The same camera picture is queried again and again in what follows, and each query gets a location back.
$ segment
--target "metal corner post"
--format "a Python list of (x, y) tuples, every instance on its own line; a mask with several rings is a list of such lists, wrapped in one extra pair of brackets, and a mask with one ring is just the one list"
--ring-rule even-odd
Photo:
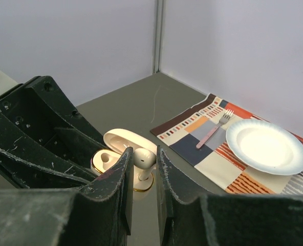
[(156, 0), (156, 18), (154, 35), (153, 74), (161, 70), (162, 38), (165, 14), (165, 1)]

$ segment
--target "gray table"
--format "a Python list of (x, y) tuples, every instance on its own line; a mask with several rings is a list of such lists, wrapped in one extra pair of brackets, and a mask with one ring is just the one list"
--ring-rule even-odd
[[(124, 128), (161, 145), (182, 172), (202, 187), (220, 194), (225, 192), (149, 132), (204, 98), (204, 94), (158, 73), (87, 102), (78, 110), (102, 134)], [(129, 246), (160, 245), (155, 187), (147, 197), (133, 204)]]

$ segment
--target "fork handle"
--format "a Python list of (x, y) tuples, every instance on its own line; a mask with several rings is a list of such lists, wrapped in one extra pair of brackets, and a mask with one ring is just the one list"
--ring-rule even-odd
[(199, 150), (220, 126), (220, 124), (217, 124), (215, 127), (213, 127), (212, 130), (210, 130), (207, 135), (202, 140), (200, 140), (200, 142), (196, 145), (196, 148)]

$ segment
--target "white plate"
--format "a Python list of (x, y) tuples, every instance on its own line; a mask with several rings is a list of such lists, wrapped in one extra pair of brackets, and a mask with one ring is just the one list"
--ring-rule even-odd
[(229, 148), (245, 164), (271, 174), (303, 171), (303, 145), (288, 131), (257, 119), (233, 123), (226, 132)]

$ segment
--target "striped placemat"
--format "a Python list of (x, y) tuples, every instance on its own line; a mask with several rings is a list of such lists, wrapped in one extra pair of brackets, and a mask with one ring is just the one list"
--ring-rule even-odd
[[(219, 122), (227, 109), (234, 111), (234, 117), (218, 129), (206, 146), (197, 150), (197, 143)], [(242, 163), (229, 149), (225, 138), (228, 127), (236, 121), (251, 118), (264, 120), (209, 94), (204, 101), (151, 132), (228, 193), (303, 194), (303, 172), (292, 176), (260, 172)], [(303, 144), (303, 138), (295, 136)]]

